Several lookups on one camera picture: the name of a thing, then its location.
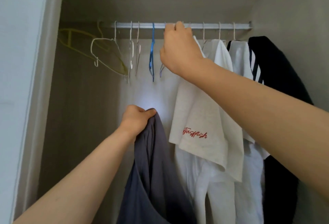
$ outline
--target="red cursive lettering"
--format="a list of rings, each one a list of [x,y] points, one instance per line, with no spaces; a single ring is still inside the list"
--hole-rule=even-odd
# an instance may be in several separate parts
[[[199,138],[207,138],[207,132],[205,134],[200,131],[191,131],[191,128],[184,128],[183,135],[189,134],[191,137],[198,136]]]

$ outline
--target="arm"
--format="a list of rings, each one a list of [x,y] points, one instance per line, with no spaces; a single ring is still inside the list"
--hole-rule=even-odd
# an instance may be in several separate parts
[[[329,199],[329,113],[204,59],[181,22],[167,25],[162,63],[216,101],[249,135]]]
[[[14,224],[91,223],[125,151],[155,113],[128,106],[119,128]]]

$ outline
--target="person's left hand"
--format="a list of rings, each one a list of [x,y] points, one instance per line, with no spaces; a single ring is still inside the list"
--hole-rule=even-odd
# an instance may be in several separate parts
[[[132,138],[135,139],[146,127],[148,119],[156,113],[157,111],[155,109],[146,111],[136,105],[128,105],[122,116],[119,128],[128,131],[132,135]]]

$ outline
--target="person's right arm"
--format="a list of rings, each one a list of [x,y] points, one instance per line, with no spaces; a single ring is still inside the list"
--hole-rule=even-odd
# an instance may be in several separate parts
[[[300,180],[329,200],[329,113],[204,59],[181,22],[167,24],[162,63],[216,101]]]

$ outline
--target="forearm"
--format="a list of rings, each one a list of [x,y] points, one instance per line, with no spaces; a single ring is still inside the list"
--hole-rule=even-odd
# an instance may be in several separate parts
[[[208,59],[191,65],[183,77],[211,96],[286,168],[329,199],[327,112]]]
[[[14,224],[91,223],[132,138],[117,129]]]

